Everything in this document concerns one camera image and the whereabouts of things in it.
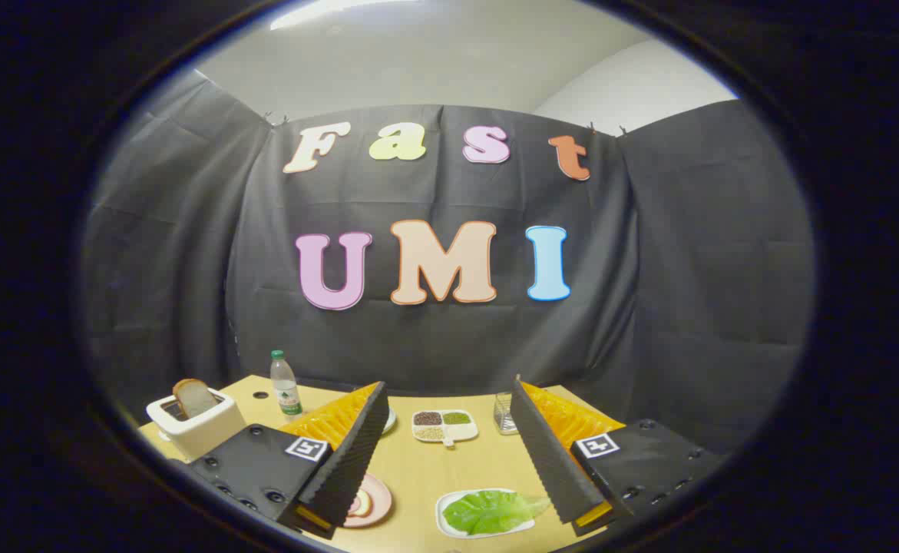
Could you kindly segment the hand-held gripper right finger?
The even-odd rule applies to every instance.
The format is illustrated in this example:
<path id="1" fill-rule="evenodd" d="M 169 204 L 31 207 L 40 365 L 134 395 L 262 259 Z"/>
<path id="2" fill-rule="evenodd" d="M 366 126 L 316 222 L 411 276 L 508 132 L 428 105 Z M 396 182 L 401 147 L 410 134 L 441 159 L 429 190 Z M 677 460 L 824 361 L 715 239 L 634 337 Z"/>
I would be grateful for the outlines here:
<path id="1" fill-rule="evenodd" d="M 510 412 L 558 518 L 579 536 L 648 521 L 725 459 L 656 420 L 624 424 L 519 379 Z"/>

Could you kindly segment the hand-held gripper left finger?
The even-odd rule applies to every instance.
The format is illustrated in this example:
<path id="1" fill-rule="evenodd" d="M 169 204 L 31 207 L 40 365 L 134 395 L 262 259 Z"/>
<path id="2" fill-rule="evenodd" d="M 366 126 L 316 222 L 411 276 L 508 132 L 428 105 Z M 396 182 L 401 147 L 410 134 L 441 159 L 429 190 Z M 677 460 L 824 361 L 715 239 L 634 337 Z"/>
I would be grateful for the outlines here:
<path id="1" fill-rule="evenodd" d="M 249 424 L 187 475 L 278 525 L 331 538 L 345 524 L 388 419 L 388 389 L 373 382 L 278 428 Z"/>

